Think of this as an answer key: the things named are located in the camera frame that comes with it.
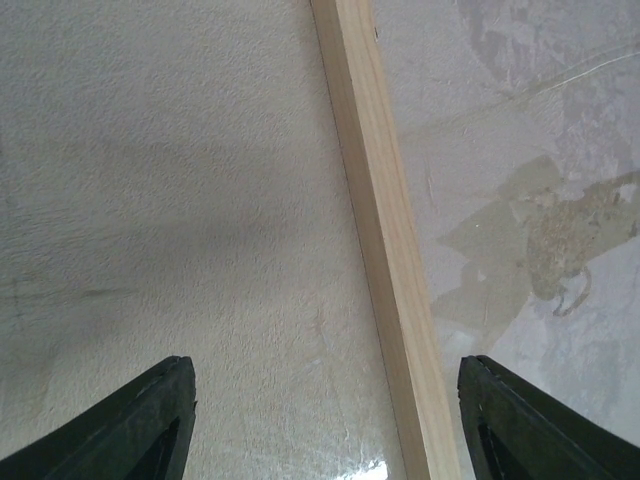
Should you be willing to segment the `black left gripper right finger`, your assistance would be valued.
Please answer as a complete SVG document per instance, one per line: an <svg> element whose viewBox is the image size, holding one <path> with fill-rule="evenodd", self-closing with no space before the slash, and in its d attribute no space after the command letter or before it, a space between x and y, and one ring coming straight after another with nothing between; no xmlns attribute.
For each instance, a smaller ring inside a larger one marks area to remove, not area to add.
<svg viewBox="0 0 640 480"><path fill-rule="evenodd" d="M458 397L477 479L637 479L639 448L485 355L461 359Z"/></svg>

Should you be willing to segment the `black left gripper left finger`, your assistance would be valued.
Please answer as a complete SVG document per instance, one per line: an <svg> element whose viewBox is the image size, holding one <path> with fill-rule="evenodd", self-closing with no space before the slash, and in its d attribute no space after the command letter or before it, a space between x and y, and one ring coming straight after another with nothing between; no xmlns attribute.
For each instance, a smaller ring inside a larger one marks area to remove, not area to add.
<svg viewBox="0 0 640 480"><path fill-rule="evenodd" d="M170 356L1 460L3 479L181 479L195 423L189 357Z"/></svg>

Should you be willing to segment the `light wooden picture frame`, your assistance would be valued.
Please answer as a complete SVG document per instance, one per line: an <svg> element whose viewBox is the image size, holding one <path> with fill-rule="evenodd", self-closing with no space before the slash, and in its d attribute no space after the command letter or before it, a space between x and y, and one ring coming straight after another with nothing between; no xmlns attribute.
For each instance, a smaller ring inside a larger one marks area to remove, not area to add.
<svg viewBox="0 0 640 480"><path fill-rule="evenodd" d="M311 4L406 475L461 476L404 163L369 1Z"/></svg>

